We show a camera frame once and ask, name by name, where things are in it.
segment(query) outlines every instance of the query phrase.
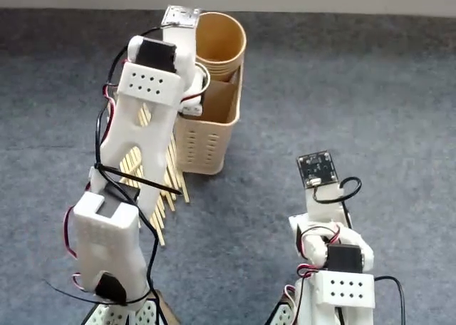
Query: beige plastic container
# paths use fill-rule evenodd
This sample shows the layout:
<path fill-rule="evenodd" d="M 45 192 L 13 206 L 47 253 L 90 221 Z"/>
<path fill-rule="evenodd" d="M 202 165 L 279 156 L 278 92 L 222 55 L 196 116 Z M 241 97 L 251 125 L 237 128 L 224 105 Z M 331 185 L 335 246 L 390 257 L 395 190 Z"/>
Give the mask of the beige plastic container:
<path fill-rule="evenodd" d="M 177 167 L 181 171 L 215 175 L 222 170 L 233 127 L 239 120 L 243 71 L 242 65 L 230 82 L 211 81 L 201 116 L 177 117 Z"/>
<path fill-rule="evenodd" d="M 242 25 L 222 13 L 201 14 L 197 27 L 197 61 L 215 81 L 229 81 L 244 62 L 247 37 Z"/>

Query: paper cup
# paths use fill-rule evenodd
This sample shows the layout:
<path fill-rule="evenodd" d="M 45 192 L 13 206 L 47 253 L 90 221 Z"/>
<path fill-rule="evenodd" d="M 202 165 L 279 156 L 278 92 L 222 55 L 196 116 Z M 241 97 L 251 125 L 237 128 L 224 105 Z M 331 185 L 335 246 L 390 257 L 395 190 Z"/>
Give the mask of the paper cup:
<path fill-rule="evenodd" d="M 221 13 L 201 14 L 197 27 L 197 60 L 211 79 L 229 81 L 244 61 L 247 37 L 242 25 Z"/>

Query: white plastic part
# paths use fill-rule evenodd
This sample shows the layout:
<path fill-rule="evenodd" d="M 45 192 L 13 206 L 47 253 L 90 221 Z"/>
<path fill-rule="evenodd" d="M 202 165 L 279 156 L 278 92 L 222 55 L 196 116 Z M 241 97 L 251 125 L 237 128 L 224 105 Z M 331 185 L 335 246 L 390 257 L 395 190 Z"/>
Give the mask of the white plastic part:
<path fill-rule="evenodd" d="M 104 196 L 85 192 L 74 207 L 78 235 L 78 266 L 81 285 L 94 292 L 104 272 L 123 286 L 127 300 L 143 296 L 148 289 L 146 263 L 139 247 L 138 208 L 120 203 L 111 218 L 97 214 Z M 128 305 L 139 309 L 143 302 Z"/>
<path fill-rule="evenodd" d="M 346 225 L 343 208 L 340 202 L 333 204 L 319 204 L 314 200 L 314 189 L 305 189 L 306 191 L 306 209 L 309 214 L 309 220 L 314 222 L 341 222 Z M 319 186 L 317 189 L 317 198 L 320 200 L 332 200 L 343 195 L 343 188 L 338 184 Z"/>
<path fill-rule="evenodd" d="M 201 91 L 204 80 L 204 74 L 201 69 L 195 71 L 193 84 L 185 92 L 185 96 L 191 96 Z M 179 106 L 179 112 L 185 115 L 200 116 L 202 114 L 201 97 L 184 100 Z"/>
<path fill-rule="evenodd" d="M 117 92 L 119 96 L 177 109 L 183 93 L 182 79 L 174 73 L 127 62 Z"/>
<path fill-rule="evenodd" d="M 175 67 L 177 73 L 185 82 L 184 91 L 192 86 L 195 78 L 196 26 L 197 22 L 194 28 L 176 26 L 163 29 L 163 41 L 173 43 L 177 47 Z"/>
<path fill-rule="evenodd" d="M 291 325 L 293 317 L 294 310 L 288 304 L 281 304 L 268 325 Z"/>
<path fill-rule="evenodd" d="M 174 73 L 126 63 L 110 131 L 100 148 L 101 162 L 117 167 L 131 148 L 137 146 L 141 151 L 144 178 L 162 183 L 167 165 L 166 150 L 183 90 L 183 80 Z M 143 103 L 152 113 L 145 127 L 137 125 Z M 91 190 L 100 192 L 105 185 L 101 174 L 92 170 Z M 148 219 L 155 210 L 159 193 L 157 188 L 141 186 L 138 206 Z"/>
<path fill-rule="evenodd" d="M 314 325 L 312 320 L 313 300 L 310 280 L 299 279 L 298 281 L 296 281 L 294 288 L 294 302 L 296 306 L 300 305 L 296 323 L 298 325 Z"/>
<path fill-rule="evenodd" d="M 323 241 L 323 237 L 331 238 L 339 228 L 340 232 L 338 238 L 341 243 L 357 245 L 360 247 L 361 255 L 363 257 L 363 272 L 369 272 L 372 270 L 374 263 L 374 254 L 372 248 L 366 243 L 366 241 L 364 241 L 359 233 L 347 228 L 344 224 L 336 222 L 310 222 L 309 214 L 307 213 L 291 216 L 289 218 L 289 222 L 295 239 L 297 236 L 298 227 L 301 232 L 304 232 L 311 227 L 329 228 L 313 229 L 309 231 L 309 234 L 306 234 L 303 238 L 304 254 L 310 263 L 316 267 L 322 267 L 326 263 L 328 256 L 328 247 Z"/>
<path fill-rule="evenodd" d="M 373 275 L 322 270 L 313 282 L 316 304 L 375 308 Z"/>
<path fill-rule="evenodd" d="M 355 281 L 362 281 L 365 285 L 361 287 L 358 285 L 356 288 L 354 286 Z M 340 325 L 336 316 L 337 306 L 342 308 L 345 324 L 373 325 L 375 296 L 373 295 L 373 277 L 371 275 L 321 271 L 305 279 L 304 282 L 302 279 L 298 280 L 295 288 L 296 305 L 301 304 L 297 316 L 297 325 Z M 358 293 L 356 295 L 358 301 L 346 301 L 344 299 L 351 299 L 351 294 L 353 294 L 354 299 L 355 293 Z"/>
<path fill-rule="evenodd" d="M 143 36 L 134 36 L 128 42 L 127 47 L 127 57 L 128 61 L 134 63 L 136 61 L 136 56 L 138 51 L 140 50 L 141 45 L 143 44 L 144 37 Z"/>
<path fill-rule="evenodd" d="M 156 320 L 155 302 L 147 300 L 140 310 L 135 312 L 136 325 L 154 325 Z M 130 311 L 127 309 L 114 308 L 112 306 L 98 305 L 89 319 L 82 325 L 125 325 Z M 160 317 L 160 325 L 164 325 L 163 318 Z"/>

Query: black circuit board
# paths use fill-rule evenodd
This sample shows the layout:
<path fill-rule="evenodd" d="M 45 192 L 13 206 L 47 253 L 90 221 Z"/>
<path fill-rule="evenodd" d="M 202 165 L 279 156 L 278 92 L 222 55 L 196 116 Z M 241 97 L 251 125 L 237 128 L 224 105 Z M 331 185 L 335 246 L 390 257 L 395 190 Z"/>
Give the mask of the black circuit board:
<path fill-rule="evenodd" d="M 319 186 L 338 182 L 333 158 L 326 150 L 323 152 L 302 155 L 298 158 L 298 168 L 304 188 L 313 188 L 313 179 L 321 179 Z"/>

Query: white robotic arm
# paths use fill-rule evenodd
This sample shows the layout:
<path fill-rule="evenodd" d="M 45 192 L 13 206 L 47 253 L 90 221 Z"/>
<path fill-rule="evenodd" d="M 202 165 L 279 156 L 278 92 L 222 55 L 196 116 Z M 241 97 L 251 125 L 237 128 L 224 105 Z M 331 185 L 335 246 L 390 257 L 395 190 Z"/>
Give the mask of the white robotic arm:
<path fill-rule="evenodd" d="M 199 16 L 199 9 L 171 6 L 162 21 L 163 41 L 143 36 L 130 40 L 110 127 L 100 144 L 99 162 L 90 170 L 90 189 L 73 209 L 81 287 L 109 301 L 108 310 L 103 309 L 103 324 L 119 324 L 112 322 L 112 317 L 126 319 L 128 312 L 148 303 L 152 286 L 147 282 L 150 271 L 139 246 L 138 222 L 140 216 L 150 219 L 155 210 L 160 193 L 156 184 L 165 176 L 165 153 L 177 113 L 184 109 L 193 114 L 202 112 L 201 95 L 210 78 L 205 67 L 195 63 Z M 144 105 L 152 117 L 142 127 L 137 119 Z M 137 206 L 116 197 L 105 178 L 135 146 L 142 156 L 142 186 L 139 191 L 123 188 L 129 200 L 137 200 Z M 149 304 L 147 310 L 154 307 Z"/>
<path fill-rule="evenodd" d="M 307 213 L 289 221 L 296 250 L 308 263 L 298 267 L 300 279 L 291 287 L 293 316 L 284 324 L 373 325 L 374 278 L 366 274 L 373 268 L 373 250 L 351 229 L 344 205 L 360 190 L 361 181 L 352 177 L 339 182 L 328 152 L 300 157 L 298 165 Z M 343 186 L 350 180 L 358 186 L 345 196 Z M 269 324 L 277 319 L 280 315 L 273 313 Z"/>

